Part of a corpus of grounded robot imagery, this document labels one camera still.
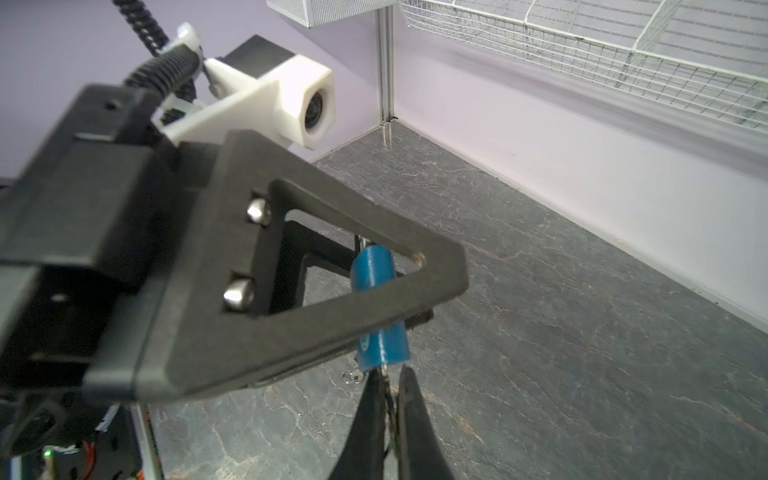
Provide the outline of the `blue padlock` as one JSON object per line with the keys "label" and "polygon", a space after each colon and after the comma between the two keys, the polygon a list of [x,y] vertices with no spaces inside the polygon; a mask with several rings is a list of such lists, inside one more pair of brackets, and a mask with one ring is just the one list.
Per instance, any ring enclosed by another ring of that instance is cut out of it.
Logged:
{"label": "blue padlock", "polygon": [[[394,259],[387,248],[363,240],[357,246],[357,256],[350,271],[351,288],[355,294],[368,292],[396,278]],[[384,322],[394,310],[383,293],[374,292],[366,312],[372,314],[376,322]],[[358,340],[357,360],[364,372],[386,369],[409,359],[410,347],[403,321],[372,330]]]}

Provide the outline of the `small key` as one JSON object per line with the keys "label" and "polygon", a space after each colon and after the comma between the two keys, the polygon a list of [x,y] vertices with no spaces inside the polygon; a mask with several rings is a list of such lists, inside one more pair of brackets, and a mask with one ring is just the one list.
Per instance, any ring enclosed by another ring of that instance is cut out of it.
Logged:
{"label": "small key", "polygon": [[397,395],[398,389],[393,387],[392,378],[387,365],[380,365],[376,368],[384,389],[384,399],[387,413],[390,417],[397,415]]}

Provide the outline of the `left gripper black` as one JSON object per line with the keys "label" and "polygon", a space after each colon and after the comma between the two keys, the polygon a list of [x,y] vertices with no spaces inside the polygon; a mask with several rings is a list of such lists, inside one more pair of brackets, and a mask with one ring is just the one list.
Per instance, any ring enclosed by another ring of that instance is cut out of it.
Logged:
{"label": "left gripper black", "polygon": [[90,84],[1,200],[1,390],[76,390],[119,297],[172,245],[180,163],[217,147],[224,104],[166,129],[157,94]]}

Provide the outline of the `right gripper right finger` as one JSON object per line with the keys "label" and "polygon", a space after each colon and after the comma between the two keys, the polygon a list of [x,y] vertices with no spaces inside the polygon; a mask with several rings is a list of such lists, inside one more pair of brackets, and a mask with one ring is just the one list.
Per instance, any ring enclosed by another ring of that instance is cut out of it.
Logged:
{"label": "right gripper right finger", "polygon": [[433,429],[416,374],[409,366],[404,366],[399,376],[396,427],[400,480],[454,479]]}

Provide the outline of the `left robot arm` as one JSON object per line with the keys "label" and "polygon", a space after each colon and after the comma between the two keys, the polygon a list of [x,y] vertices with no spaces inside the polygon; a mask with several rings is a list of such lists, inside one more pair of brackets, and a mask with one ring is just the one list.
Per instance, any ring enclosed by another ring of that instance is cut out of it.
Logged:
{"label": "left robot arm", "polygon": [[[85,86],[1,190],[1,453],[68,479],[160,476],[130,406],[262,386],[355,352],[335,479],[449,479],[407,332],[468,286],[463,247],[294,155],[333,72],[253,36],[208,58],[145,4],[150,52]],[[402,366],[397,385],[388,375]]]}

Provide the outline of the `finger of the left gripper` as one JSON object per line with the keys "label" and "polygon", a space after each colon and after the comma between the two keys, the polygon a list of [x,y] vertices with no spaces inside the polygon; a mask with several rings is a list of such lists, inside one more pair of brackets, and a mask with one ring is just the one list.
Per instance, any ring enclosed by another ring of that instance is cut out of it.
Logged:
{"label": "finger of the left gripper", "polygon": [[[183,193],[172,245],[158,253],[143,288],[121,300],[83,379],[96,402],[163,402],[265,385],[349,352],[357,339],[400,321],[423,323],[468,286],[463,246],[369,200],[263,135],[230,133],[180,164]],[[272,328],[279,248],[274,220],[303,212],[398,253],[413,273],[368,292],[305,305],[347,302],[365,330]],[[381,292],[394,313],[366,312]]]}
{"label": "finger of the left gripper", "polygon": [[296,221],[274,220],[272,235],[279,248],[272,280],[272,328],[365,330],[363,312],[347,302],[318,310],[303,307],[306,270],[318,267],[349,278],[355,252]]}

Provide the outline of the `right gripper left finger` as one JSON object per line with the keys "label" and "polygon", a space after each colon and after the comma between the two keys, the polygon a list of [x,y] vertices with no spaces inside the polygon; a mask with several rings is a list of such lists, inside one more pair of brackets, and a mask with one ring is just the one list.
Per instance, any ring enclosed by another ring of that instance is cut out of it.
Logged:
{"label": "right gripper left finger", "polygon": [[384,478],[387,392],[386,377],[379,369],[372,370],[330,480]]}

